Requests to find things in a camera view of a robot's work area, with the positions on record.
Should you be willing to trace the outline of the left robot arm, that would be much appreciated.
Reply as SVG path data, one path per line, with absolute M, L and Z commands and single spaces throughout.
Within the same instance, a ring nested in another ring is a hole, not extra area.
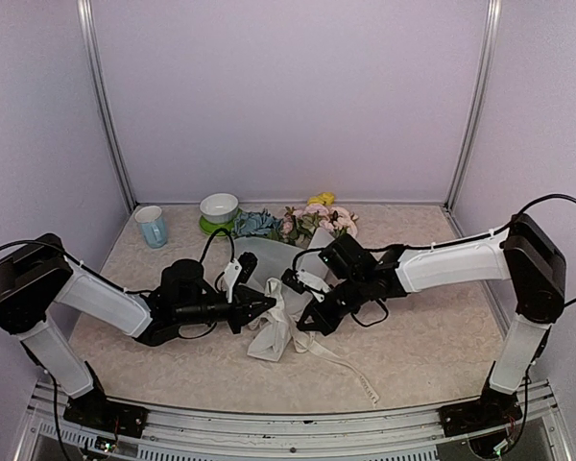
M 246 284 L 257 264 L 252 253 L 229 261 L 224 289 L 205 280 L 199 260 L 185 258 L 163 269 L 158 288 L 134 292 L 89 269 L 53 233 L 11 246 L 13 253 L 0 259 L 0 328 L 16 336 L 61 386 L 68 397 L 66 421 L 115 437 L 140 438 L 148 411 L 106 395 L 92 367 L 74 353 L 50 317 L 52 304 L 68 305 L 148 347 L 179 338 L 184 326 L 213 328 L 225 322 L 238 334 L 276 305 Z

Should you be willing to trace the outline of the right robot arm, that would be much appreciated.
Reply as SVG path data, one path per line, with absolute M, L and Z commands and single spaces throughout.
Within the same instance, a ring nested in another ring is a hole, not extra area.
M 449 284 L 509 280 L 516 314 L 480 397 L 443 406 L 439 414 L 447 437 L 520 420 L 524 410 L 516 392 L 564 311 L 566 261 L 559 248 L 520 213 L 499 230 L 427 247 L 392 244 L 380 252 L 376 258 L 348 234 L 319 249 L 320 260 L 340 281 L 333 288 L 302 269 L 287 269 L 282 282 L 315 297 L 301 314 L 299 330 L 328 335 L 368 302 L 383 304 Z

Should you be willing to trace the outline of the cream printed ribbon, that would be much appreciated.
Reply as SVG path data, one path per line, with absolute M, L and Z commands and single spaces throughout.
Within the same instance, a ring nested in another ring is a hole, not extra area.
M 357 378 L 368 400 L 375 408 L 380 397 L 367 377 L 342 356 L 324 347 L 316 340 L 315 332 L 297 329 L 295 317 L 286 310 L 282 296 L 283 283 L 276 278 L 268 278 L 264 294 L 276 299 L 276 306 L 262 314 L 261 320 L 250 323 L 249 329 L 258 330 L 248 346 L 247 356 L 269 362 L 278 362 L 290 343 L 296 353 L 311 353 L 321 360 L 349 369 Z

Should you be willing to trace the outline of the yellow fake flower stem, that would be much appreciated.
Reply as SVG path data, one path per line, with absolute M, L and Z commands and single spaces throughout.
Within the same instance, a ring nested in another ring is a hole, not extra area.
M 323 192 L 308 199 L 307 204 L 332 206 L 335 202 L 335 195 L 331 192 Z

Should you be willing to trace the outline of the pink fake flower bunch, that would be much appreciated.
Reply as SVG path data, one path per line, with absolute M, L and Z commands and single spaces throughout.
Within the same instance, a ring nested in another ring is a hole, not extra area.
M 317 230 L 327 231 L 336 238 L 344 234 L 358 235 L 358 216 L 341 206 L 308 205 L 305 208 L 286 207 L 279 238 L 282 242 L 302 246 L 308 244 Z

